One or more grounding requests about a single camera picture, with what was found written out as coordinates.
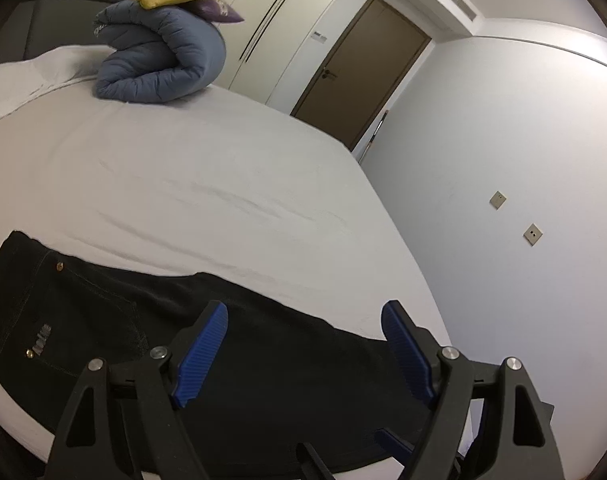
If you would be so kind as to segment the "black denim pants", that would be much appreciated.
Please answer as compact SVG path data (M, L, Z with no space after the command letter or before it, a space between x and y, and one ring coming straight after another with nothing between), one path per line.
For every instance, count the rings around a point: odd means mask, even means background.
M0 384L42 427L57 427L91 360L126 364L157 347L214 479L293 479L300 443L329 470L356 470L386 458L379 430L414 443L428 419L384 341L212 274L107 268L17 231L2 243Z

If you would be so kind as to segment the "white bed sheet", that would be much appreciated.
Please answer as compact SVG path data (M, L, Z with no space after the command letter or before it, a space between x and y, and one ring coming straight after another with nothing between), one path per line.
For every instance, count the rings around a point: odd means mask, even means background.
M448 340L343 145L218 87L166 105L100 100L108 53L61 47L0 65L0 245L19 230L113 268L209 272L366 337L397 299Z

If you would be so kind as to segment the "brown wooden door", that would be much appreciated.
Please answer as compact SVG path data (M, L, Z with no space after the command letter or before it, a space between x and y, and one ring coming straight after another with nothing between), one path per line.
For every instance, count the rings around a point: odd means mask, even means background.
M384 0L366 0L315 72L292 115L352 150L430 43Z

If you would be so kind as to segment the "blue folded quilt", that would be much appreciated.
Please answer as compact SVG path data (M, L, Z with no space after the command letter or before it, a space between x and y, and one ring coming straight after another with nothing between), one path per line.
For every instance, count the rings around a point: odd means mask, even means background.
M114 52L94 85L98 99L162 104L212 84L226 62L219 29L182 6L145 10L124 0L98 12L95 36Z

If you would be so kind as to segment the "purple cushion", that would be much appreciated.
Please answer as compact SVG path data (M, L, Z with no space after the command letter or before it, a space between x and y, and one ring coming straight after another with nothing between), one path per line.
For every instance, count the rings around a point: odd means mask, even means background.
M244 21L244 18L224 0L196 0L193 13L214 23L236 24Z

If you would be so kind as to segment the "white wardrobe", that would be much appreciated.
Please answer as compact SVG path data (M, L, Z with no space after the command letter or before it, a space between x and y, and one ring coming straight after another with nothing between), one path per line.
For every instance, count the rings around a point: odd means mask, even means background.
M226 64L215 84L260 103L333 0L224 0L244 18L222 24Z

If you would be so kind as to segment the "lower beige wall socket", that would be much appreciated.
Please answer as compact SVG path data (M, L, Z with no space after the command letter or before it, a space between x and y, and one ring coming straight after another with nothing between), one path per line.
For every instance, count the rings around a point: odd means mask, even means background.
M542 235L543 232L538 228L536 224L532 223L524 232L524 239L527 240L527 243L530 246L535 246L535 244L538 243Z

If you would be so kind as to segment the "beige wall socket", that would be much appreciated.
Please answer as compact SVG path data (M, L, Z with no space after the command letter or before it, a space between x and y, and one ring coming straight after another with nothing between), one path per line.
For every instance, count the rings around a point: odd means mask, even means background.
M500 191L495 192L489 200L490 205L494 209L500 209L505 202L506 196Z
M542 235L543 232L538 228L536 224L532 223L524 232L524 239L527 240L527 243L530 246L535 246L535 244L538 243Z

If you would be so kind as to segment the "upper beige wall socket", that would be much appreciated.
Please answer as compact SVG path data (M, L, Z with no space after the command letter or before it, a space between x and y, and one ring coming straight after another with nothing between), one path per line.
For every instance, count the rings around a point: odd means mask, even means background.
M500 209L505 202L506 196L500 191L495 192L489 200L490 205L494 209Z

